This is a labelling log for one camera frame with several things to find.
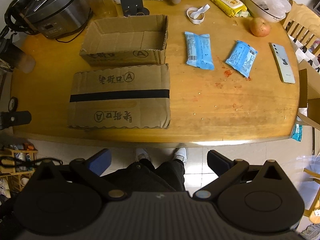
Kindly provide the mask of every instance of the metal screw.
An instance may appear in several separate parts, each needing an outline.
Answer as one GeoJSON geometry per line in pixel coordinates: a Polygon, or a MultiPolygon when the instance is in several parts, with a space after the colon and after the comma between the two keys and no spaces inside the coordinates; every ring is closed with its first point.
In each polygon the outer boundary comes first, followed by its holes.
{"type": "Polygon", "coordinates": [[[123,197],[124,196],[124,192],[122,190],[119,190],[119,189],[110,190],[108,192],[108,194],[109,194],[110,197],[113,197],[113,198],[119,198],[119,197],[123,197]]]}
{"type": "Polygon", "coordinates": [[[198,198],[205,199],[205,198],[209,198],[210,196],[211,196],[211,193],[207,190],[198,190],[196,192],[196,197],[198,198]]]}

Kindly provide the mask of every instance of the smartphone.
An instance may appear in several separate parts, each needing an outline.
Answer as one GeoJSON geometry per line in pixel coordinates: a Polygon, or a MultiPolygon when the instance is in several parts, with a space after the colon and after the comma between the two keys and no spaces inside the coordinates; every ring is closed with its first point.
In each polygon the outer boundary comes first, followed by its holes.
{"type": "Polygon", "coordinates": [[[270,46],[278,66],[281,81],[284,83],[295,84],[296,81],[284,47],[274,43],[270,43],[270,46]]]}

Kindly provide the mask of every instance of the yellow wet wipes package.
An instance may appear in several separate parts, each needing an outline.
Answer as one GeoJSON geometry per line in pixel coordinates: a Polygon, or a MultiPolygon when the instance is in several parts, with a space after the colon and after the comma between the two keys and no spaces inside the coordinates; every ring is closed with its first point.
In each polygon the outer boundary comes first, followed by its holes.
{"type": "Polygon", "coordinates": [[[247,7],[240,0],[211,0],[228,16],[234,17],[240,11],[246,11],[247,7]]]}

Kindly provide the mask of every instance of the blue package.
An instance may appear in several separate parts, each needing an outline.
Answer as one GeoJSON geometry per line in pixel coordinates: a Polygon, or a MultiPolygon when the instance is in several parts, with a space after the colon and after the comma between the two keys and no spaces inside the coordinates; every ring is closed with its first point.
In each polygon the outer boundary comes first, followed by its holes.
{"type": "Polygon", "coordinates": [[[243,41],[237,41],[226,63],[248,78],[257,54],[258,52],[253,47],[243,41]]]}
{"type": "Polygon", "coordinates": [[[187,64],[202,69],[214,69],[211,56],[210,35],[185,32],[188,48],[187,64]]]}
{"type": "Polygon", "coordinates": [[[300,124],[296,124],[293,127],[293,134],[291,136],[292,139],[295,139],[298,142],[301,142],[301,138],[302,138],[302,125],[300,124]]]}

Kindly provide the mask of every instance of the cardboard box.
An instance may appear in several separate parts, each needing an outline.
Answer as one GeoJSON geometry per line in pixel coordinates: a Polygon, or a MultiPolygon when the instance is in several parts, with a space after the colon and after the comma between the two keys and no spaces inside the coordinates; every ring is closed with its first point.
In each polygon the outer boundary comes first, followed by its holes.
{"type": "Polygon", "coordinates": [[[91,66],[165,63],[166,15],[105,18],[92,22],[80,56],[91,66]]]}
{"type": "Polygon", "coordinates": [[[298,112],[301,125],[310,125],[320,130],[320,74],[303,60],[299,64],[300,101],[299,108],[308,107],[308,116],[298,112]]]}
{"type": "Polygon", "coordinates": [[[167,65],[78,72],[73,77],[68,126],[166,128],[170,122],[167,65]]]}

